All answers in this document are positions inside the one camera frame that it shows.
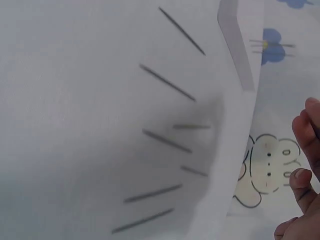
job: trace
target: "blue flower print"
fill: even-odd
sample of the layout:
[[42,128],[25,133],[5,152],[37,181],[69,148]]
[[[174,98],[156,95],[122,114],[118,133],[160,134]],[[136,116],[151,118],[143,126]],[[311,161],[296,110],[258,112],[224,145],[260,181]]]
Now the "blue flower print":
[[308,0],[278,0],[278,2],[286,3],[290,8],[293,9],[302,9],[305,4],[314,5]]
[[263,51],[261,65],[267,62],[281,62],[286,52],[283,46],[280,45],[281,34],[273,28],[265,28],[263,30]]

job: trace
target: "cartoon drawing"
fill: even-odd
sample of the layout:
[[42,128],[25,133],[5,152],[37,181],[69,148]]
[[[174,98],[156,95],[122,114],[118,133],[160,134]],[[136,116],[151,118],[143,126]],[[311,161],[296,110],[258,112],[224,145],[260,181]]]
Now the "cartoon drawing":
[[290,8],[293,9],[302,9],[305,4],[314,5],[308,0],[278,0],[278,2],[286,3]]
[[273,28],[263,30],[261,65],[267,62],[278,63],[285,59],[286,51],[280,44],[281,38],[281,34]]
[[234,198],[246,208],[256,208],[262,195],[275,193],[289,186],[290,174],[301,164],[298,144],[291,139],[277,139],[271,134],[260,135],[255,142],[250,136],[250,155],[245,155]]

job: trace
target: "fingernail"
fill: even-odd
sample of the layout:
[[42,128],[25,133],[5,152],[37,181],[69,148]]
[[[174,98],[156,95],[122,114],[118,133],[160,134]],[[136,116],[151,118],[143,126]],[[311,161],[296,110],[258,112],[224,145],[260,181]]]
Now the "fingernail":
[[300,168],[294,175],[294,177],[297,179],[301,174],[302,172],[304,171],[305,169],[304,168]]
[[313,104],[317,104],[319,103],[319,100],[314,98],[314,97],[309,97],[306,101],[305,101],[306,105],[313,105]]

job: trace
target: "bunny face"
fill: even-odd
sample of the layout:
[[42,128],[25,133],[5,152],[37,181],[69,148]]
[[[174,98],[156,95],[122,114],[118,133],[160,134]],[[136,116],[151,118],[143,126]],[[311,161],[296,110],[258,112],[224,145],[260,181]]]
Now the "bunny face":
[[300,166],[300,148],[291,139],[264,134],[257,138],[250,156],[253,187],[261,194],[276,192],[288,185],[291,172]]

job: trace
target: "human hand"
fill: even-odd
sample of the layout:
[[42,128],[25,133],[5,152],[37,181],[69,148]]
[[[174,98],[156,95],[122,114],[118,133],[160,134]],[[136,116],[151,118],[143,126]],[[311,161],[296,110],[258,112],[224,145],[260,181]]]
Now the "human hand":
[[[305,109],[292,122],[295,137],[310,167],[320,181],[320,141],[311,122],[320,128],[320,101],[308,98]],[[275,240],[320,239],[320,195],[311,186],[312,172],[299,168],[290,176],[290,186],[303,216],[281,223],[274,232]]]

